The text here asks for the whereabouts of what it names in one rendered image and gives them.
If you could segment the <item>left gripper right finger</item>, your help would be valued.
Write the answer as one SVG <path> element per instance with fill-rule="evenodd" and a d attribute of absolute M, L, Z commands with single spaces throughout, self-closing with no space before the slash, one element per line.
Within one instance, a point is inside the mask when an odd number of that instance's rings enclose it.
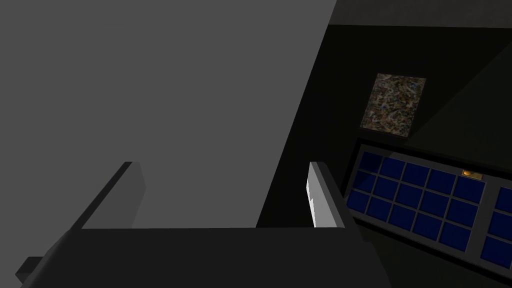
<path fill-rule="evenodd" d="M 317 162 L 309 163 L 306 193 L 315 228 L 345 227 Z"/>

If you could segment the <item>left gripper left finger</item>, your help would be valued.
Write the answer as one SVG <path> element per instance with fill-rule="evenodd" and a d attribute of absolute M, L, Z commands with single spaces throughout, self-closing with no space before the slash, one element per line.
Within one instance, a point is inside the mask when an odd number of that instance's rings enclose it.
<path fill-rule="evenodd" d="M 126 161 L 71 226 L 80 229 L 130 229 L 146 192 L 141 163 Z"/>

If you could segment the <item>speckled abstract wall picture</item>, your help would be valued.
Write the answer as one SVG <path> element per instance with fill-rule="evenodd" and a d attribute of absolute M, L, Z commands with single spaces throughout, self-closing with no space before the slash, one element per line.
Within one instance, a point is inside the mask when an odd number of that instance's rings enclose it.
<path fill-rule="evenodd" d="M 378 73 L 359 127 L 408 138 L 427 79 Z"/>

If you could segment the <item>dark door with blue panes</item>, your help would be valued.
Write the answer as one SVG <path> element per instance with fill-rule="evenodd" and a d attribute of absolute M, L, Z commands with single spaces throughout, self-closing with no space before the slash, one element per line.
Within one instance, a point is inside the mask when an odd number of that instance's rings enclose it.
<path fill-rule="evenodd" d="M 343 197 L 362 224 L 512 286 L 512 173 L 366 139 L 347 173 Z"/>

